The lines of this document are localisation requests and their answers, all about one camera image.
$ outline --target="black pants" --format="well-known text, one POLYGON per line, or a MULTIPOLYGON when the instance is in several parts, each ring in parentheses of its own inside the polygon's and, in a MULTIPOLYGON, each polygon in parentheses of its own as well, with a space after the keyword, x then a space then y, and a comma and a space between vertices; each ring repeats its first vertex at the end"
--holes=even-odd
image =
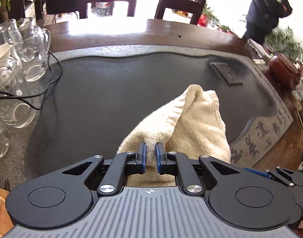
POLYGON ((255 42, 259 43, 260 45, 263 45, 266 35, 267 33, 265 30, 259 28, 258 26, 252 23, 247 22, 246 32, 244 33, 242 39, 247 41, 250 38, 253 39, 255 42))

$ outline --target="power cord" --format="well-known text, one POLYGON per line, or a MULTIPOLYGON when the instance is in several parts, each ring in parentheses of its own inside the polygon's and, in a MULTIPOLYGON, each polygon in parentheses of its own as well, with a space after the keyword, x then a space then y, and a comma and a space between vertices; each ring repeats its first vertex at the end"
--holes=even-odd
POLYGON ((52 68, 52 66, 51 66, 50 63, 49 63, 50 55, 52 55, 52 56, 54 57, 54 59, 58 62, 59 68, 60 68, 60 74, 59 74, 54 80, 48 82, 46 88, 45 88, 42 92, 40 92, 40 93, 38 93, 38 94, 35 94, 35 95, 30 95, 30 96, 17 96, 17 95, 13 95, 13 94, 11 94, 11 93, 8 93, 8 92, 1 91, 1 90, 0 90, 0 95, 5 95, 5 96, 0 96, 0 100, 5 100, 5 99, 17 99, 17 100, 20 100, 20 101, 26 103, 28 106, 30 106, 31 108, 33 108, 33 109, 35 109, 35 110, 41 110, 41 109, 42 109, 42 106, 43 106, 44 98, 46 97, 46 93, 47 93, 47 91, 48 91, 50 85, 51 85, 52 83, 55 83, 56 81, 58 81, 58 80, 61 78, 62 73, 63 73, 63 69, 62 69, 62 64, 61 64, 61 62, 59 61, 59 59, 58 59, 51 51, 49 51, 49 55, 48 55, 48 66, 49 66, 49 69, 50 69, 50 71, 51 71, 50 80, 53 78, 53 75, 54 75, 53 68, 52 68), (42 104, 41 104, 41 107, 40 107, 40 108, 35 107, 34 105, 30 104, 29 102, 27 102, 27 101, 25 100, 25 99, 27 99, 27 98, 39 97, 39 96, 41 96, 41 95, 43 95, 43 94, 44 94, 44 97, 43 97, 42 104))

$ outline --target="wooden table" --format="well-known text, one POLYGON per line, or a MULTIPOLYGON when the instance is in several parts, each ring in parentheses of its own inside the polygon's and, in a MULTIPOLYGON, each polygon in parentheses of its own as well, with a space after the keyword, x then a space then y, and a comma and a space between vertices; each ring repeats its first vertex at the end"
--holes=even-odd
MULTIPOLYGON (((97 46, 139 44, 195 47, 244 55, 249 58, 255 56, 247 48, 246 42, 239 38, 178 22, 105 17, 62 22, 46 26, 46 28, 51 32, 52 52, 97 46)), ((289 95, 281 91, 268 73, 264 74, 284 101, 294 122, 254 168, 266 170, 281 166, 296 170, 303 154, 303 129, 289 95)))

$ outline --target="person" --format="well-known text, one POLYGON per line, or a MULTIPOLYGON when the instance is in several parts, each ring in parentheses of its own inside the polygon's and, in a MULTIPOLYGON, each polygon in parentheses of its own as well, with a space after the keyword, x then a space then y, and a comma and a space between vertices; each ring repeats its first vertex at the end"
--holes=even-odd
POLYGON ((253 39, 263 45, 266 35, 278 25, 279 18, 292 14, 288 0, 252 0, 246 16, 246 32, 242 39, 253 39))

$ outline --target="dark jacket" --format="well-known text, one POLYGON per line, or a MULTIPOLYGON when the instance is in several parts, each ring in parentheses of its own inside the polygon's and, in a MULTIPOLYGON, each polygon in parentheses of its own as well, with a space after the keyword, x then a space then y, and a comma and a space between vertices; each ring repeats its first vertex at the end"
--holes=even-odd
POLYGON ((278 25, 279 18, 290 14, 292 8, 287 0, 252 0, 246 20, 269 34, 278 25))

